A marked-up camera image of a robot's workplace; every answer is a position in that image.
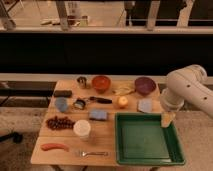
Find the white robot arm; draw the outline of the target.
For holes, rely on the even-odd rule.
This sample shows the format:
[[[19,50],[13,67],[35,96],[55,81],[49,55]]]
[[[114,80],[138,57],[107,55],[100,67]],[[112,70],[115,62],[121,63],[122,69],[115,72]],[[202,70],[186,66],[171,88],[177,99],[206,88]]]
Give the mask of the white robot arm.
[[[159,100],[165,111],[180,110],[188,101],[213,119],[213,90],[204,85],[206,70],[200,65],[189,65],[167,74],[166,88]]]

